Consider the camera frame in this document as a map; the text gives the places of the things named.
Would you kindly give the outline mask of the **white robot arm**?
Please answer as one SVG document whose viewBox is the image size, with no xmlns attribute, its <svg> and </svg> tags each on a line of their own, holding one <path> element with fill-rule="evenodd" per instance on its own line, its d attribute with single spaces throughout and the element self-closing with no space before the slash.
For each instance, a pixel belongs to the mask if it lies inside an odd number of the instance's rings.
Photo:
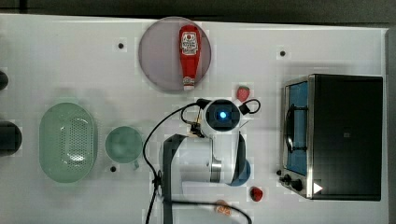
<svg viewBox="0 0 396 224">
<path fill-rule="evenodd" d="M 246 167 L 246 143 L 240 133 L 244 113 L 238 100 L 199 99 L 200 137 L 174 134 L 160 150 L 163 224 L 236 224 L 231 217 L 201 208 L 183 195 L 184 182 L 231 185 Z"/>
</svg>

